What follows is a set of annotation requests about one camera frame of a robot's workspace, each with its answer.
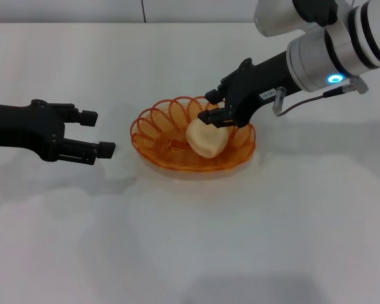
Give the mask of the orange plastic wire basket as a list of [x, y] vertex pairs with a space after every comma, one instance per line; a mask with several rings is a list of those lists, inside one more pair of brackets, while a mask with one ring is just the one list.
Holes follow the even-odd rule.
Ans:
[[203, 96], [164, 99], [142, 111], [130, 126], [133, 147], [147, 161], [175, 172], [211, 173], [232, 170], [248, 162], [256, 147], [252, 124], [229, 128], [223, 152], [207, 159], [198, 155], [186, 139], [186, 129], [205, 110], [213, 110]]

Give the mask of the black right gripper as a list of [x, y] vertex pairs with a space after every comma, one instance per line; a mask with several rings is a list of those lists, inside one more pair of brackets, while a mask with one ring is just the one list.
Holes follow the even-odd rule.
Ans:
[[263, 94], [279, 87], [285, 88], [287, 95], [301, 91], [291, 76], [285, 51], [258, 65], [248, 58], [222, 79], [219, 89], [205, 94], [209, 103], [225, 100], [225, 108], [202, 111], [198, 118], [216, 128], [244, 127], [259, 108], [274, 101], [274, 96], [265, 98]]

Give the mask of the beige bread bun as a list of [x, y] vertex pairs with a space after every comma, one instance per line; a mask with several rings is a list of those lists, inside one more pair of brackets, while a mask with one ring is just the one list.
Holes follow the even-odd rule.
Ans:
[[195, 118], [186, 129], [186, 139], [191, 149], [203, 158], [215, 158], [227, 145], [228, 128], [217, 128]]

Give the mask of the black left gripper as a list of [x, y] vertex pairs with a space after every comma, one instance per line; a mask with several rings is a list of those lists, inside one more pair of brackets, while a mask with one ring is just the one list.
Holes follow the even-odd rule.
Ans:
[[95, 111], [79, 111], [74, 104], [33, 100], [28, 106], [0, 105], [0, 147], [23, 148], [46, 162], [58, 160], [93, 165], [111, 159], [114, 142], [90, 143], [65, 139], [65, 123], [94, 127]]

